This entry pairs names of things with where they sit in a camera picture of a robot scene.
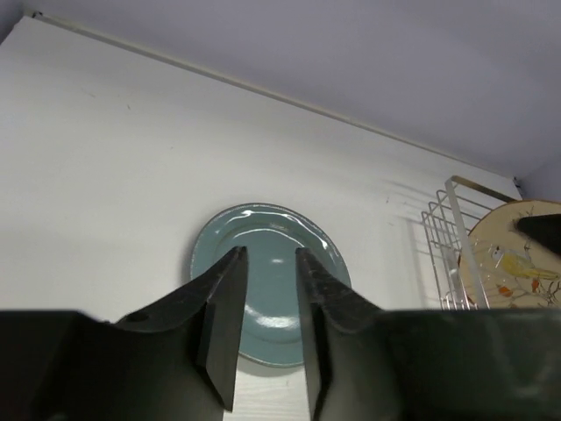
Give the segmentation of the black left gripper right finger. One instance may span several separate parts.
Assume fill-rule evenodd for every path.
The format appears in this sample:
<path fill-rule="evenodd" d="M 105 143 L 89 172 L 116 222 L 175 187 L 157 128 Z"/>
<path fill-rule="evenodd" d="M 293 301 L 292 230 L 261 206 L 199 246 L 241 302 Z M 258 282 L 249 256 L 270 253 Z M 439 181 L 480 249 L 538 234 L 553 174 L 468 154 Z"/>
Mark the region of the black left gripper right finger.
<path fill-rule="evenodd" d="M 380 342 L 374 307 L 333 277 L 310 250 L 295 252 L 309 414 L 312 420 L 374 420 Z"/>

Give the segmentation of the teal green plate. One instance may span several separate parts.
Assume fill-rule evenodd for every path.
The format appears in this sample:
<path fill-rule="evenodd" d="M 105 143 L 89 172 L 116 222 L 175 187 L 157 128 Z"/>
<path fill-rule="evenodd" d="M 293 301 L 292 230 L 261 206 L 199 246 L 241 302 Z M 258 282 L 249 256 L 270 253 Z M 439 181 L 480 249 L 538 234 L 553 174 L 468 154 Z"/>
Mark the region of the teal green plate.
<path fill-rule="evenodd" d="M 339 281 L 351 279 L 330 237 L 302 214 L 270 203 L 222 210 L 197 235 L 189 275 L 196 278 L 235 246 L 248 252 L 241 356 L 269 367 L 303 363 L 295 252 L 308 248 Z"/>

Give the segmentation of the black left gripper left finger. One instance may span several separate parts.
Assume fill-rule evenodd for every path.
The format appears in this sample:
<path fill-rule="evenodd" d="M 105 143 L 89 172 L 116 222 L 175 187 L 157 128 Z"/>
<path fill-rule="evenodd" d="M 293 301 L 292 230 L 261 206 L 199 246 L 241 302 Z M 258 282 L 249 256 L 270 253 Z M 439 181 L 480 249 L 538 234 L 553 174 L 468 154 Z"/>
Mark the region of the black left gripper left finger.
<path fill-rule="evenodd" d="M 133 333 L 141 398 L 156 411 L 231 411 L 248 252 L 236 246 L 202 275 L 115 326 Z"/>

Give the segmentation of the cream bird plate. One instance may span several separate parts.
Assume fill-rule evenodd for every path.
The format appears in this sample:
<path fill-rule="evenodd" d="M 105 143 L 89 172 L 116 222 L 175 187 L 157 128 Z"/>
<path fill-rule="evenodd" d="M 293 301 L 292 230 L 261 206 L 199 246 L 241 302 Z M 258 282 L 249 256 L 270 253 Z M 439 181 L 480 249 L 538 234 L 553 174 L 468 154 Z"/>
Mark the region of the cream bird plate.
<path fill-rule="evenodd" d="M 520 218 L 559 212 L 559 202 L 515 201 L 490 211 L 471 229 L 472 255 L 491 308 L 560 306 L 560 259 L 514 228 Z"/>

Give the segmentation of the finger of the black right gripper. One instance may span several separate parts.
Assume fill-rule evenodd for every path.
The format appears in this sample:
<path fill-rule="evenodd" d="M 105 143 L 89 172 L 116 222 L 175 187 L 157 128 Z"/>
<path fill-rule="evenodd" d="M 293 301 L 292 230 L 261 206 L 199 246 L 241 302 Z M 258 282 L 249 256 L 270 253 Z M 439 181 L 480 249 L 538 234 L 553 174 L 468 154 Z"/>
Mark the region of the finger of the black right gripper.
<path fill-rule="evenodd" d="M 550 214 L 519 218 L 515 230 L 555 255 L 561 254 L 561 215 Z"/>

